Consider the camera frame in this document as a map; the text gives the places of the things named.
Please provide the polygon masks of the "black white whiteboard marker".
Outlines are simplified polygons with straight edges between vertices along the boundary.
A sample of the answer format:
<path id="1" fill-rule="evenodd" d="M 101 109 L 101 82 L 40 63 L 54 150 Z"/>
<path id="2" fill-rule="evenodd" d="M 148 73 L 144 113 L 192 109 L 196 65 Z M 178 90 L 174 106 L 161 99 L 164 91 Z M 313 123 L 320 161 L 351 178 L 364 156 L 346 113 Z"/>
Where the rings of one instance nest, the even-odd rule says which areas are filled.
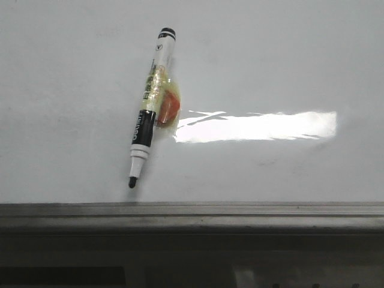
<path id="1" fill-rule="evenodd" d="M 142 105 L 134 128 L 130 148 L 130 188 L 136 186 L 144 163 L 149 158 L 154 128 L 160 115 L 166 85 L 170 83 L 169 66 L 176 43 L 174 29 L 162 28 L 155 44 L 151 69 L 146 79 Z"/>

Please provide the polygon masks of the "white whiteboard with metal frame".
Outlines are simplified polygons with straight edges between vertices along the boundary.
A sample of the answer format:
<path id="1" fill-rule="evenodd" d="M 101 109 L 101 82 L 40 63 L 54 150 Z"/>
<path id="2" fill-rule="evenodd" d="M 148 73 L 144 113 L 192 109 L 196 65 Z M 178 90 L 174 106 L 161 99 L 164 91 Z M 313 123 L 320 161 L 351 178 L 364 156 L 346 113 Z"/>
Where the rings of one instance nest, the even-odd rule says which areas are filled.
<path id="1" fill-rule="evenodd" d="M 383 232 L 382 1 L 1 2 L 1 233 L 157 231 Z"/>

